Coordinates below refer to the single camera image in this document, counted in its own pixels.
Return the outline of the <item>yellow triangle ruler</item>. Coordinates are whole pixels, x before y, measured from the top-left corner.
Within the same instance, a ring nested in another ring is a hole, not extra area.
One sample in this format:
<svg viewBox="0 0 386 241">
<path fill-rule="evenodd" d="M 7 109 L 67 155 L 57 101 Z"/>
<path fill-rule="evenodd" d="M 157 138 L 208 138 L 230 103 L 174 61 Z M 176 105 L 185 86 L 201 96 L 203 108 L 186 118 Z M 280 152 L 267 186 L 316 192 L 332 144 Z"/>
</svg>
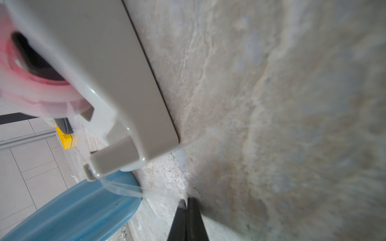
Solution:
<svg viewBox="0 0 386 241">
<path fill-rule="evenodd" d="M 55 129 L 64 150 L 75 147 L 75 138 L 72 134 L 65 134 L 59 127 L 55 127 Z"/>
</svg>

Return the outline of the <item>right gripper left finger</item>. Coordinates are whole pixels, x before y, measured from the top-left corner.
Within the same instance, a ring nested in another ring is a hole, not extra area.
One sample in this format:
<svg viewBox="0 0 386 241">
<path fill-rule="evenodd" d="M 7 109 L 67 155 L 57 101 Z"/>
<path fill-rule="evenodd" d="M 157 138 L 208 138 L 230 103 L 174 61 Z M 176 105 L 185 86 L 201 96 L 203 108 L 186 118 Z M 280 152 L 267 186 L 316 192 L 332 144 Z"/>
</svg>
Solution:
<svg viewBox="0 0 386 241">
<path fill-rule="evenodd" d="M 186 241 L 187 205 L 184 199 L 179 201 L 167 241 Z"/>
</svg>

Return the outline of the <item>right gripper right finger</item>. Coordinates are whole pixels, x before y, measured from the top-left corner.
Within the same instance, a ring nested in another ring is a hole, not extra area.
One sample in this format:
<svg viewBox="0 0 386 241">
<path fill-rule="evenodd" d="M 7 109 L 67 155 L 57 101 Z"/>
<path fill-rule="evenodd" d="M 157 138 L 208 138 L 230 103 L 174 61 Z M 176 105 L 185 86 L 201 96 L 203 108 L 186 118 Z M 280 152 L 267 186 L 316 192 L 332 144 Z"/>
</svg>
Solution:
<svg viewBox="0 0 386 241">
<path fill-rule="evenodd" d="M 201 216 L 199 202 L 193 197 L 188 198 L 187 241 L 209 241 Z"/>
</svg>

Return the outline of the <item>blue ribbed vase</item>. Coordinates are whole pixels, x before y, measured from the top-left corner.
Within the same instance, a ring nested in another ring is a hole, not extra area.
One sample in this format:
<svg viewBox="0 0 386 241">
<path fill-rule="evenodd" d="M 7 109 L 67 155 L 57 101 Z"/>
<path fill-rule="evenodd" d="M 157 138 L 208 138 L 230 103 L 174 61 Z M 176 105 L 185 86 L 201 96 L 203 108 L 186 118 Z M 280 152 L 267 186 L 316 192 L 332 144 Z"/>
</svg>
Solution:
<svg viewBox="0 0 386 241">
<path fill-rule="evenodd" d="M 38 209 L 3 241 L 105 241 L 124 226 L 141 204 L 138 197 L 106 190 L 84 180 Z"/>
</svg>

